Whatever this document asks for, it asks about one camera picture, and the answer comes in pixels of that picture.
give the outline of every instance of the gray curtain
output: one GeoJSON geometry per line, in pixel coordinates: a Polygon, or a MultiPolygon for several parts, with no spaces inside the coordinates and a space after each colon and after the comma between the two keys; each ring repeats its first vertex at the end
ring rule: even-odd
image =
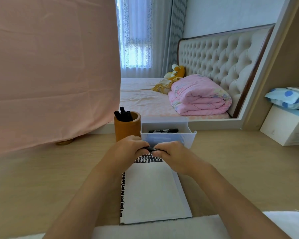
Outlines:
{"type": "Polygon", "coordinates": [[[170,10],[169,31],[166,33],[162,77],[177,64],[178,41],[183,38],[187,0],[173,0],[170,10]]]}

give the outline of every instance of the wooden headboard frame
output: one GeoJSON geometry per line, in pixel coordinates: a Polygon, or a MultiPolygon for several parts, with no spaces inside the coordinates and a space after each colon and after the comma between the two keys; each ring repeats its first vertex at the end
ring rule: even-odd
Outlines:
{"type": "Polygon", "coordinates": [[[252,72],[250,73],[250,76],[247,80],[247,83],[241,93],[241,96],[240,96],[240,99],[238,101],[238,104],[234,110],[234,113],[233,113],[233,116],[232,118],[237,118],[239,116],[239,112],[242,108],[242,105],[243,105],[243,102],[245,101],[246,99],[246,96],[248,94],[248,91],[251,87],[251,84],[255,78],[255,74],[259,68],[259,64],[261,62],[261,59],[263,57],[263,54],[264,54],[264,51],[267,47],[267,44],[269,42],[269,39],[271,37],[271,34],[272,34],[272,31],[273,31],[273,28],[274,28],[274,25],[275,24],[268,24],[268,25],[261,25],[261,26],[255,26],[255,27],[251,27],[251,28],[244,28],[244,29],[236,29],[236,30],[232,30],[232,31],[227,31],[227,32],[220,32],[220,33],[214,33],[214,34],[208,34],[208,35],[202,35],[202,36],[196,36],[196,37],[192,37],[192,38],[186,38],[186,39],[180,39],[179,42],[178,42],[178,47],[177,47],[177,64],[179,64],[179,44],[182,40],[191,40],[191,39],[197,39],[197,38],[203,38],[203,37],[211,37],[211,36],[219,36],[219,35],[227,35],[227,34],[233,34],[233,33],[240,33],[240,32],[248,32],[248,31],[255,31],[255,30],[258,30],[258,29],[265,29],[265,28],[270,28],[269,32],[267,33],[267,36],[265,37],[264,41],[263,41],[263,44],[262,44],[262,47],[261,47],[261,50],[259,52],[259,55],[256,59],[256,62],[255,62],[255,65],[252,69],[252,72]]]}

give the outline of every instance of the white towel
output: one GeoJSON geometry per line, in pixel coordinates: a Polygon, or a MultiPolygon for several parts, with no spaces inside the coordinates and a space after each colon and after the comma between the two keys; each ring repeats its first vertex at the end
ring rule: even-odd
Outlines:
{"type": "MultiPolygon", "coordinates": [[[[264,212],[275,224],[291,238],[299,239],[299,212],[277,211],[264,212]]],[[[44,234],[18,239],[41,239],[44,234]]],[[[225,226],[218,215],[179,219],[176,221],[160,221],[153,223],[96,227],[92,239],[183,239],[208,238],[230,239],[225,226]]]]}

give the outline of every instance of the blue polka dot package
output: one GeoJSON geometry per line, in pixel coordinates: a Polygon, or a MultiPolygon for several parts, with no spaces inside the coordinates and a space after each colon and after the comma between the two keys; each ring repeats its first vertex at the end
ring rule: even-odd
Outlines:
{"type": "Polygon", "coordinates": [[[265,97],[278,106],[299,109],[299,87],[274,88],[265,97]]]}

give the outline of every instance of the bed sheet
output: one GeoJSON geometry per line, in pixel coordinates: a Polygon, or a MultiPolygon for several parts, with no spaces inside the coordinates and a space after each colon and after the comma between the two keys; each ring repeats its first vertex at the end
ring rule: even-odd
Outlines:
{"type": "MultiPolygon", "coordinates": [[[[120,107],[143,117],[181,117],[170,105],[168,95],[151,90],[162,78],[122,78],[120,107]]],[[[197,119],[228,119],[229,114],[186,116],[197,119]]]]}

